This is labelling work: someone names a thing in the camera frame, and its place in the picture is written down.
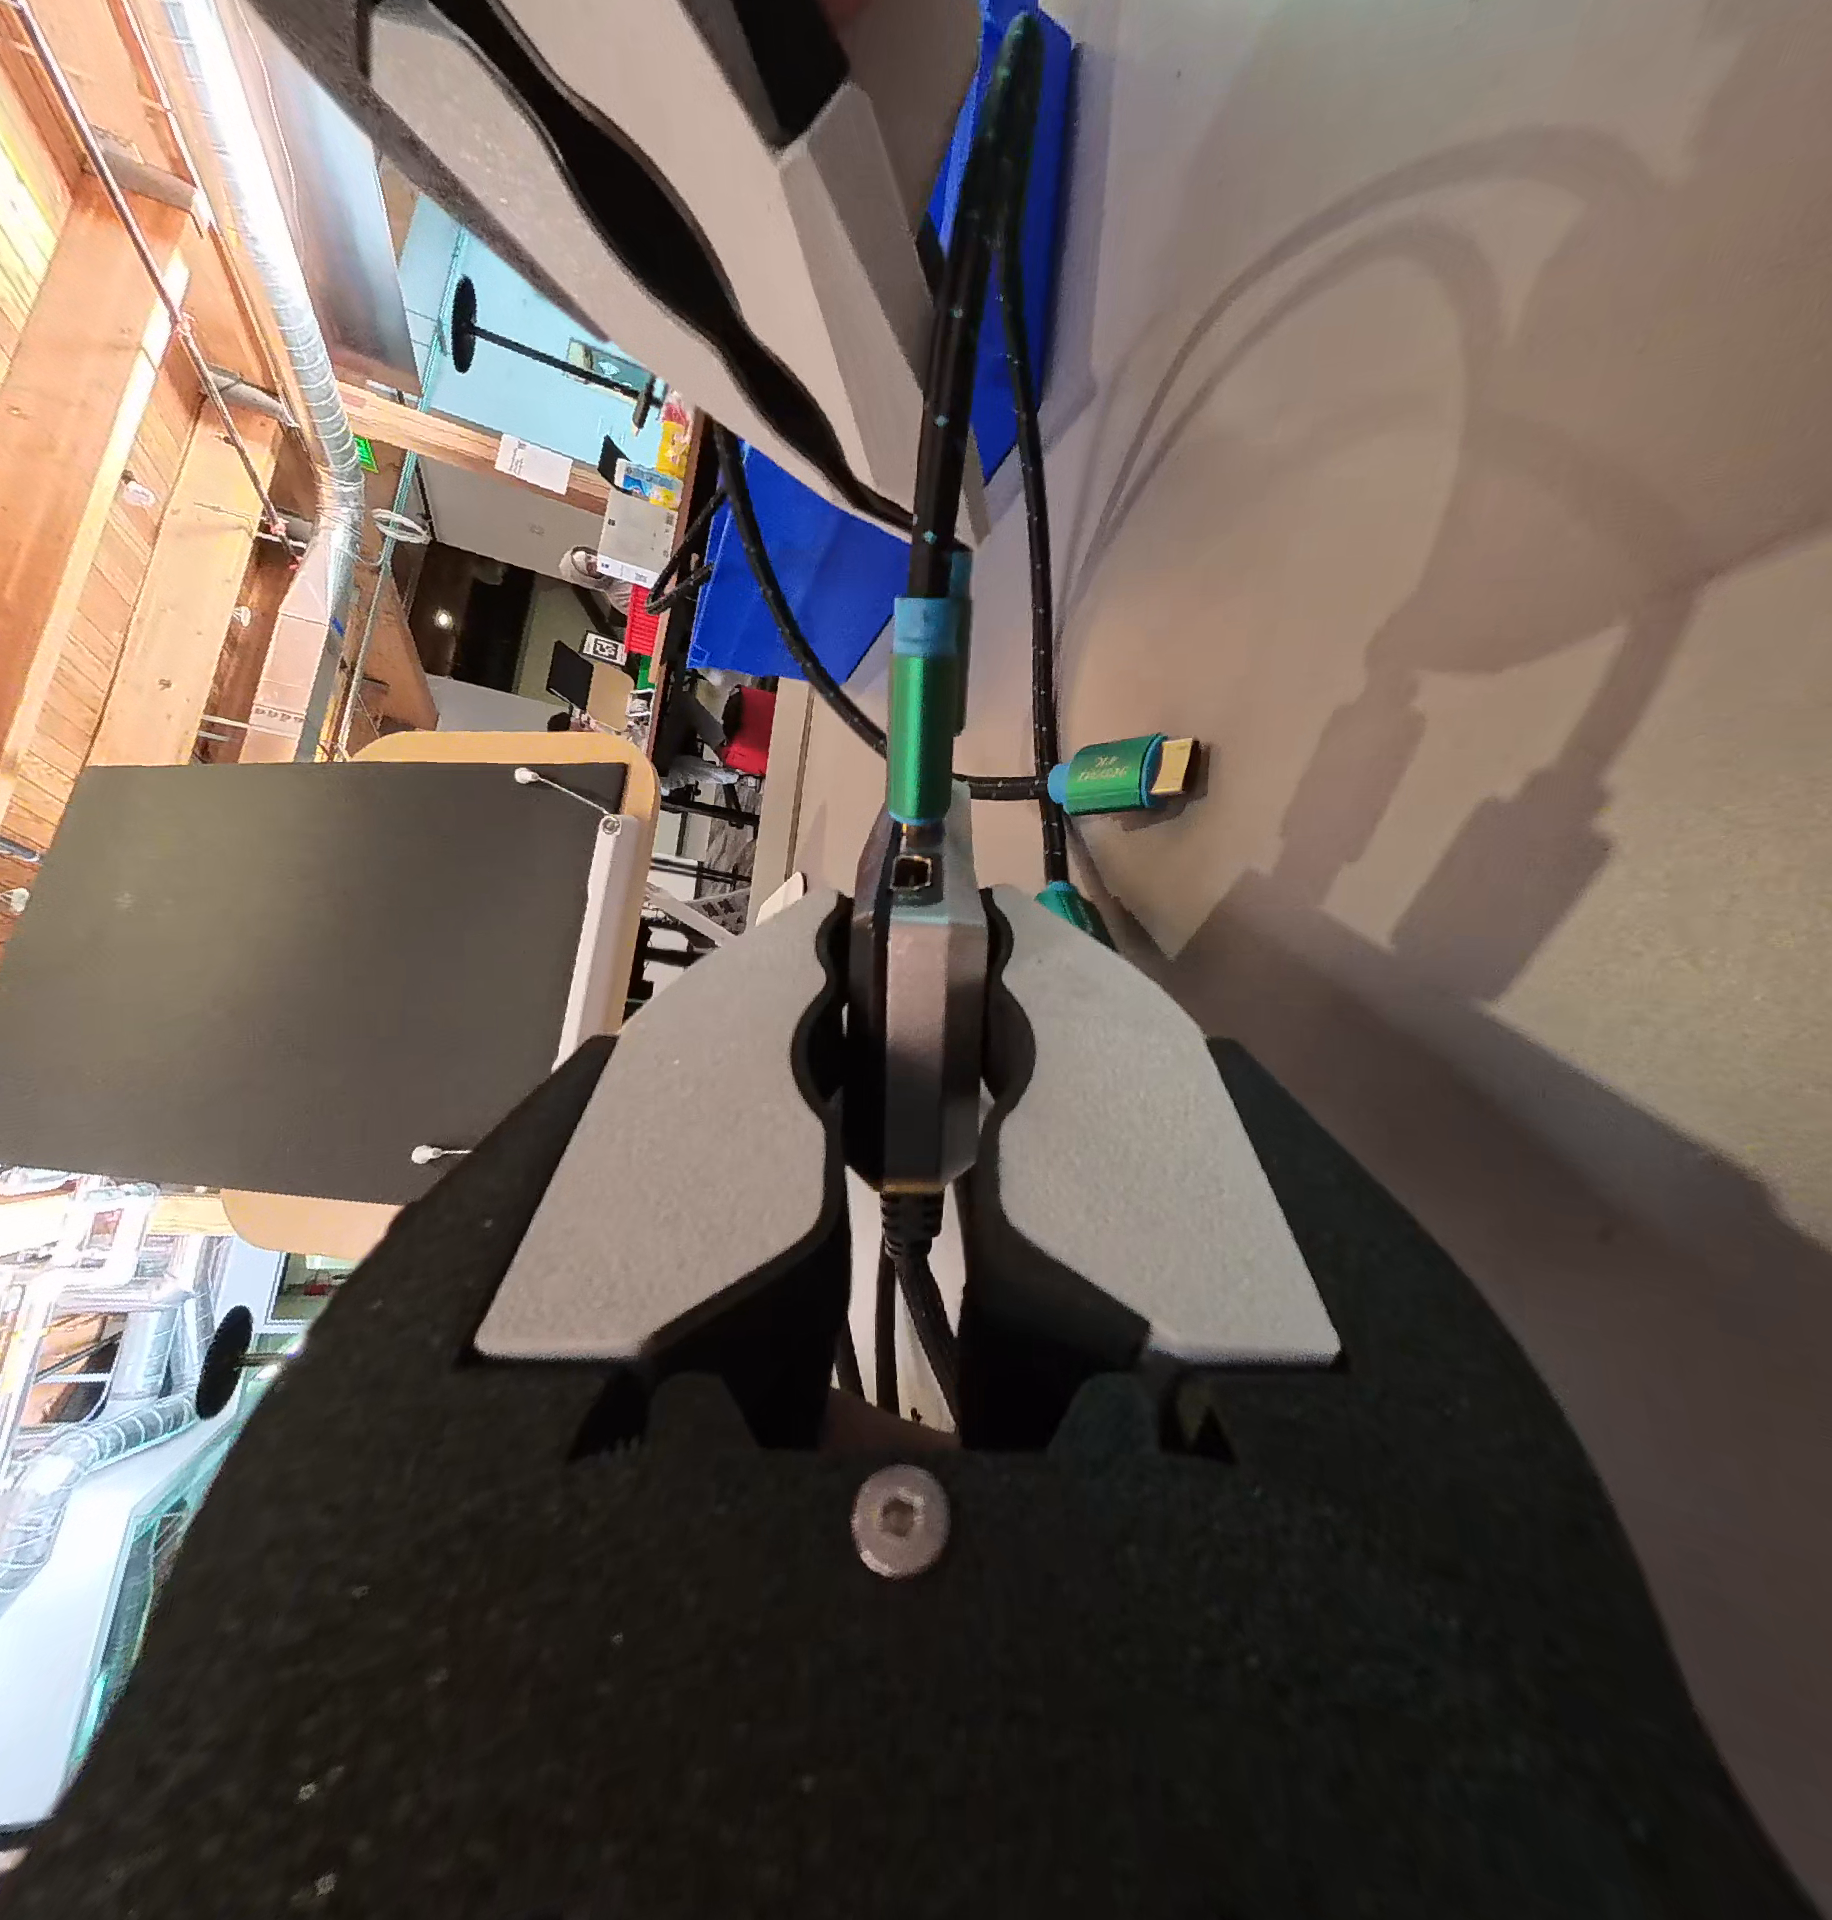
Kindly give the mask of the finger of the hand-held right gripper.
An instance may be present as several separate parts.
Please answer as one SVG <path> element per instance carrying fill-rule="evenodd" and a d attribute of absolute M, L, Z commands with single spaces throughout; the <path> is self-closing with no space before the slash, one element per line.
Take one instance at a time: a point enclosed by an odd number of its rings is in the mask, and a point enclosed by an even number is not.
<path fill-rule="evenodd" d="M 841 467 L 910 504 L 929 290 L 916 226 L 949 143 L 947 5 L 512 5 L 634 146 L 794 378 Z"/>
<path fill-rule="evenodd" d="M 736 317 L 634 146 L 544 78 L 512 5 L 371 5 L 362 34 L 378 105 L 567 309 L 813 494 L 907 528 L 910 506 L 869 496 L 841 467 L 826 420 Z"/>

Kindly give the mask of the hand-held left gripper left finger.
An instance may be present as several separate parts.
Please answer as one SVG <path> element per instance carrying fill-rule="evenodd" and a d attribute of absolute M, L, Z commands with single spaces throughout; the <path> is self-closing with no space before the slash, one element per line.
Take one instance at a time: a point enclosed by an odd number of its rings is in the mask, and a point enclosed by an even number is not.
<path fill-rule="evenodd" d="M 852 1253 L 840 1089 L 852 904 L 807 896 L 614 1038 L 477 1357 L 724 1382 L 821 1419 Z"/>

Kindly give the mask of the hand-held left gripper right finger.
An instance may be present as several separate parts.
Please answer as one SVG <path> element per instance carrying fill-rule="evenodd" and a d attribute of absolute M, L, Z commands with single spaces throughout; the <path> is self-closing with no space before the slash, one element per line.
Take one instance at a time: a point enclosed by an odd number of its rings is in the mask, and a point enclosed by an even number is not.
<path fill-rule="evenodd" d="M 992 1376 L 1324 1369 L 1341 1339 L 1205 1033 L 1027 896 L 992 896 L 972 1359 Z"/>

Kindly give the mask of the black hdmi switch with cable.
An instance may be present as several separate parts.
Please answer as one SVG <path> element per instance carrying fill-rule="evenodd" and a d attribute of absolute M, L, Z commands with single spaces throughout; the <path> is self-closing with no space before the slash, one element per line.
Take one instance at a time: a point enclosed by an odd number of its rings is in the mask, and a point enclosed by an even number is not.
<path fill-rule="evenodd" d="M 841 1152 L 880 1200 L 879 1391 L 895 1391 L 904 1308 L 951 1424 L 962 1422 L 960 1339 L 932 1248 L 980 1130 L 992 935 L 972 811 L 956 781 L 935 824 L 880 812 L 857 863 L 846 942 Z"/>

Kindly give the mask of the black round disc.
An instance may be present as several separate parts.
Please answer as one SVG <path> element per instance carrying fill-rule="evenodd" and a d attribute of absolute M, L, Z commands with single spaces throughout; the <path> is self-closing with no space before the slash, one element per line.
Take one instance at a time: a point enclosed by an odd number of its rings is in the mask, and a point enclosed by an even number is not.
<path fill-rule="evenodd" d="M 479 319 L 477 292 L 470 277 L 456 282 L 448 307 L 448 351 L 457 373 L 469 373 L 482 347 L 516 356 L 544 372 L 558 373 L 583 387 L 597 388 L 642 406 L 658 406 L 666 388 L 647 373 L 635 361 L 614 349 L 610 343 L 569 341 L 562 354 L 551 354 L 544 347 L 517 341 L 507 332 L 489 329 Z"/>

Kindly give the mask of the white panel stand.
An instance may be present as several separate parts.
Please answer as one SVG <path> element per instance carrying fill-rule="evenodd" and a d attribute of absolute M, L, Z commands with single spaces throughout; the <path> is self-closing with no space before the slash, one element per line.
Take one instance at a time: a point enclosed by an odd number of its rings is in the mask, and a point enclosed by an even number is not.
<path fill-rule="evenodd" d="M 584 1041 L 612 1033 L 652 829 L 617 762 L 407 764 L 380 769 L 409 824 L 388 1038 L 363 1072 L 375 1194 L 424 1194 Z"/>

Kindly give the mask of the wooden-framed black panel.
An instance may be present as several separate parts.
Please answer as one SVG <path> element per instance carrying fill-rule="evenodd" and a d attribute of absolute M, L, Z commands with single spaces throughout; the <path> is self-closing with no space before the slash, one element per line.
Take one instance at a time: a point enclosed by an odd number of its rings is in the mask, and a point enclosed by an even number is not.
<path fill-rule="evenodd" d="M 360 1137 L 396 968 L 390 856 L 409 824 L 380 769 L 512 764 L 517 748 L 624 764 L 624 807 L 656 839 L 658 779 L 605 734 L 407 734 L 347 764 L 90 769 L 0 961 L 0 1164 L 211 1187 L 251 1245 L 360 1260 L 420 1199 L 375 1194 Z"/>

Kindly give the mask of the silver ventilation duct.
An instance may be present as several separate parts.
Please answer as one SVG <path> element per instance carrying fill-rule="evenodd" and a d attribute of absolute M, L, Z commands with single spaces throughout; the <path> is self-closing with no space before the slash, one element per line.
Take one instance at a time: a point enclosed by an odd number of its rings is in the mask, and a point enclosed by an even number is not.
<path fill-rule="evenodd" d="M 363 523 L 355 437 L 222 16 L 210 3 L 164 5 L 162 16 L 211 154 L 224 227 L 272 324 L 285 402 L 315 484 L 310 534 L 259 674 L 245 757 L 315 764 L 342 683 L 344 615 Z"/>

